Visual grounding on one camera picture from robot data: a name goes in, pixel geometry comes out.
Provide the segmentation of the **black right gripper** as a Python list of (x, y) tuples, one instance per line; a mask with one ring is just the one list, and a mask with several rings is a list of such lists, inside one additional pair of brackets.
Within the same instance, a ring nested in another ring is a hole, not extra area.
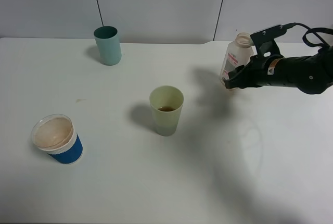
[(258, 77), (253, 71), (253, 64), (248, 63), (230, 71), (224, 85), (230, 90), (235, 88), (259, 88), (261, 86), (286, 86), (286, 75), (282, 71), (285, 60), (286, 58), (282, 55), (259, 56), (257, 58), (259, 62)]

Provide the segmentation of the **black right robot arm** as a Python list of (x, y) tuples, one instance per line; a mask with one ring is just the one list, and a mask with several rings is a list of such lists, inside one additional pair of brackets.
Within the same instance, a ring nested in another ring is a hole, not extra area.
[(252, 56), (247, 65), (231, 71), (224, 84), (228, 89), (284, 86), (321, 94), (332, 86), (332, 47), (321, 48), (314, 56)]

